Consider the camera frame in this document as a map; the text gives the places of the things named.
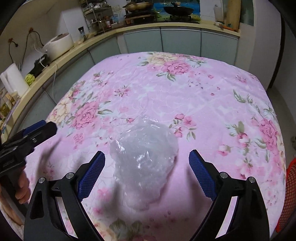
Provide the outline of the person's left hand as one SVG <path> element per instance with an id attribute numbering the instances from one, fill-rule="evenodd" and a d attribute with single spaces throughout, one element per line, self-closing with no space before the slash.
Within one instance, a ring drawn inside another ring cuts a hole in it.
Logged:
<path id="1" fill-rule="evenodd" d="M 18 178 L 18 189 L 15 194 L 15 197 L 16 197 L 17 201 L 19 202 L 19 204 L 26 203 L 31 196 L 31 191 L 29 189 L 30 182 L 29 182 L 29 179 L 27 178 L 27 175 L 26 175 L 24 169 L 25 169 L 25 166 L 22 167 L 22 171 L 21 171 L 20 176 Z M 10 207 L 9 203 L 3 197 L 2 193 L 1 193 L 1 204 L 3 206 L 4 211 L 10 217 L 11 220 L 13 220 L 18 225 L 23 225 L 23 221 L 21 221 L 20 217 Z"/>

